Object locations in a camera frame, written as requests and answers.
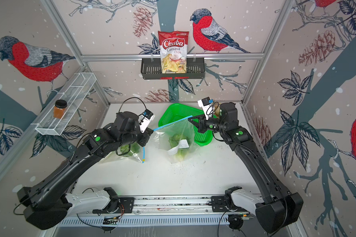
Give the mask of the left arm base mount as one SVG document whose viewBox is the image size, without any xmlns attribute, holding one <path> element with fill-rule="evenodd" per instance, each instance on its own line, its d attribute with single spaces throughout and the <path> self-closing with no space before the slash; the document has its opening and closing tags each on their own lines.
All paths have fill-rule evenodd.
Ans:
<svg viewBox="0 0 356 237">
<path fill-rule="evenodd" d="M 101 209 L 93 209 L 93 214 L 130 214 L 132 213 L 135 198 L 119 197 L 110 187 L 104 188 L 104 194 L 109 197 L 107 204 Z"/>
</svg>

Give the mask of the chinese cabbage front dark leaves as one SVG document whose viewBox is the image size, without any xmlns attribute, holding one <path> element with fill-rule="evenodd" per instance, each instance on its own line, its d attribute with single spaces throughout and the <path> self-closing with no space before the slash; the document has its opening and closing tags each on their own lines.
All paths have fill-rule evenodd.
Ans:
<svg viewBox="0 0 356 237">
<path fill-rule="evenodd" d="M 138 157 L 140 153 L 140 145 L 137 143 L 132 143 L 129 145 L 124 145 L 121 146 L 118 155 L 124 156 L 124 157 Z"/>
</svg>

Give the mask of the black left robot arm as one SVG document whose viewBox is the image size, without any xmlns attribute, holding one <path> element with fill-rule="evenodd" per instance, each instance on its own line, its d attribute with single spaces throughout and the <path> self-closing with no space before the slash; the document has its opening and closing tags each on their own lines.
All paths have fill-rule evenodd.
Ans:
<svg viewBox="0 0 356 237">
<path fill-rule="evenodd" d="M 74 155 L 66 159 L 52 174 L 33 187 L 23 187 L 18 199 L 25 206 L 25 220 L 40 230 L 47 230 L 59 224 L 65 217 L 89 210 L 117 210 L 116 194 L 112 188 L 98 192 L 70 194 L 68 188 L 94 164 L 119 147 L 138 143 L 144 147 L 153 129 L 145 132 L 117 131 L 108 124 L 88 135 L 76 149 Z"/>
</svg>

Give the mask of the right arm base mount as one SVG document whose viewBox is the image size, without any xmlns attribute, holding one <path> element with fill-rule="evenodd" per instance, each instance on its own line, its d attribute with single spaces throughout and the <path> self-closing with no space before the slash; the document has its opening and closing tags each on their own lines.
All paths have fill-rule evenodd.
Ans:
<svg viewBox="0 0 356 237">
<path fill-rule="evenodd" d="M 222 196 L 211 196 L 209 205 L 213 212 L 256 212 L 254 196 L 239 186 L 227 189 Z"/>
</svg>

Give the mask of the clear zipper bag blue zip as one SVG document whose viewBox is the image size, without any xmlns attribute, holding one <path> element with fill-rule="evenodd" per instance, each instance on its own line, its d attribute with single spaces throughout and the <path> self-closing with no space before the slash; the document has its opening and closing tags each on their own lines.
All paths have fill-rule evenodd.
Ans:
<svg viewBox="0 0 356 237">
<path fill-rule="evenodd" d="M 117 151 L 109 153 L 101 163 L 115 162 L 124 159 L 130 159 L 138 163 L 145 162 L 145 149 L 138 143 L 121 146 Z"/>
</svg>

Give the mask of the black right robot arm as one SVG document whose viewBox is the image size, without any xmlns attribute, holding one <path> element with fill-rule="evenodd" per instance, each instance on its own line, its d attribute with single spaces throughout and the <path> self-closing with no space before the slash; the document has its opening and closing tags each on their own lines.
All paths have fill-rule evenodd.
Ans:
<svg viewBox="0 0 356 237">
<path fill-rule="evenodd" d="M 298 220 L 304 201 L 292 193 L 277 178 L 259 153 L 248 130 L 239 125 L 238 119 L 206 118 L 204 115 L 188 119 L 200 133 L 218 132 L 222 140 L 243 161 L 260 191 L 254 195 L 239 186 L 225 191 L 224 201 L 228 210 L 242 208 L 257 217 L 262 228 L 273 236 L 281 228 Z"/>
</svg>

